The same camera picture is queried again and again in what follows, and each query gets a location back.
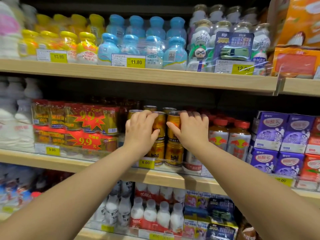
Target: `yellow price tag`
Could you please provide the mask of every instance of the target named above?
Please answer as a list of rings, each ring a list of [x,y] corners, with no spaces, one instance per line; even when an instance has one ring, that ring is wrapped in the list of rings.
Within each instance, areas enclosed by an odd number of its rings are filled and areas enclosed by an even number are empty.
[[[150,233],[149,234],[149,239],[150,240],[163,240],[163,235],[162,234]]]
[[[51,62],[68,63],[67,54],[50,53]]]
[[[52,147],[47,146],[46,148],[46,154],[50,156],[60,156],[60,148],[59,147]]]
[[[285,177],[275,177],[280,183],[283,183],[286,186],[291,187],[293,179],[292,178],[285,178]]]
[[[115,230],[115,227],[114,226],[107,226],[107,225],[101,225],[101,230],[104,231],[104,232],[111,232],[113,233],[114,230]]]
[[[254,65],[234,64],[232,66],[232,74],[252,75],[254,73]]]
[[[170,235],[170,234],[165,234],[163,236],[163,240],[174,240],[174,236],[173,235]]]
[[[127,58],[127,67],[134,68],[145,68],[146,59],[145,58]]]
[[[11,206],[4,206],[2,207],[2,211],[4,213],[12,214],[14,212],[14,208]]]
[[[155,162],[150,160],[139,160],[139,168],[155,169]]]

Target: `person's right arm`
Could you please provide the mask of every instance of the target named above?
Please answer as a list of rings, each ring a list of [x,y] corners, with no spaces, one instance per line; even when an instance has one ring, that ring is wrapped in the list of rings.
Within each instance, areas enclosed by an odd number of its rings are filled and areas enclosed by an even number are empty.
[[[208,117],[180,114],[181,130],[167,122],[197,157],[263,240],[320,239],[320,210],[246,162],[208,141]]]

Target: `person's left arm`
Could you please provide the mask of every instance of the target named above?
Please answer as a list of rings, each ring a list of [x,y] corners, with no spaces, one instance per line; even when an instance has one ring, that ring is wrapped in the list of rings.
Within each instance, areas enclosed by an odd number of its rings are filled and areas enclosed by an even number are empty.
[[[0,239],[73,240],[121,175],[158,137],[157,113],[137,112],[126,123],[124,145],[40,195],[0,224]]]

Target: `person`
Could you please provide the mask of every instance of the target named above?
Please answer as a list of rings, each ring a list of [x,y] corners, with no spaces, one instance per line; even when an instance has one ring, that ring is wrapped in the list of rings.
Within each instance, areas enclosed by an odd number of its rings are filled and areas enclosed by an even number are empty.
[[[146,155],[159,131],[156,113],[134,113],[124,145],[40,195],[0,224],[0,239],[72,240],[121,175]],[[182,145],[210,171],[263,240],[316,240],[320,212],[266,173],[208,141],[208,117],[181,112],[181,129],[167,122]]]

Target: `wooden shelf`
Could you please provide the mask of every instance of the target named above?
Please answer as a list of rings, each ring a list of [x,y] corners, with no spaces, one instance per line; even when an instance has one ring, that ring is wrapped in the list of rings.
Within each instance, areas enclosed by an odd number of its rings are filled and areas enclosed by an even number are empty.
[[[287,77],[280,93],[320,97],[320,80]]]
[[[0,72],[273,93],[277,77],[0,60]]]
[[[10,217],[10,214],[0,213],[0,223]],[[141,238],[107,233],[103,231],[83,228],[74,240],[139,240]]]
[[[93,163],[90,161],[17,152],[4,149],[0,149],[0,162],[61,170],[72,173],[80,172]],[[224,190],[215,179],[207,177],[183,175],[141,168],[130,168],[125,174],[122,175],[121,179],[125,181],[143,182],[146,184],[156,184],[167,187],[226,195]],[[320,208],[320,193],[296,189],[294,189],[294,191]]]

